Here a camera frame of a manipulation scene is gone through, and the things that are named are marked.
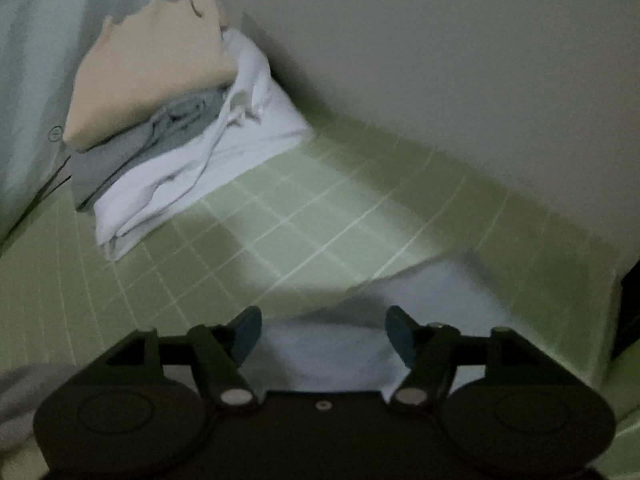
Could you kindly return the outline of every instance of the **gray towel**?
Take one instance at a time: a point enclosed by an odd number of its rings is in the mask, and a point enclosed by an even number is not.
[[[217,118],[223,102],[222,90],[187,94],[86,152],[71,150],[76,210],[92,206],[127,171],[199,136]]]

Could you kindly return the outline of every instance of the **stack of folded towels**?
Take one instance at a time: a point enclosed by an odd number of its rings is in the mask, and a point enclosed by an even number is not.
[[[217,187],[312,136],[264,54],[216,0],[108,16],[74,81],[63,140],[76,209],[121,258]]]

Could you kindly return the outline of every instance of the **circular pad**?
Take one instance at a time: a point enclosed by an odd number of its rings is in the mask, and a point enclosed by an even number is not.
[[[438,420],[457,451],[494,474],[561,476],[609,447],[615,418],[583,385],[467,384],[444,400]]]

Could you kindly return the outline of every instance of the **white wall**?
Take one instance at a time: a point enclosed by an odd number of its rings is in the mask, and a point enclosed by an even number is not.
[[[640,0],[223,0],[327,104],[640,253]]]

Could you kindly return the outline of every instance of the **silver rivet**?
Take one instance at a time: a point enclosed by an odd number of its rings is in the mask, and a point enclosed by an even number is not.
[[[316,402],[316,410],[319,412],[328,412],[333,406],[334,404],[328,400],[318,400]]]
[[[411,406],[420,406],[428,397],[427,392],[420,388],[403,388],[396,392],[398,402]]]
[[[254,396],[251,392],[243,390],[242,388],[232,388],[231,390],[222,392],[220,400],[229,406],[244,406],[254,400]]]

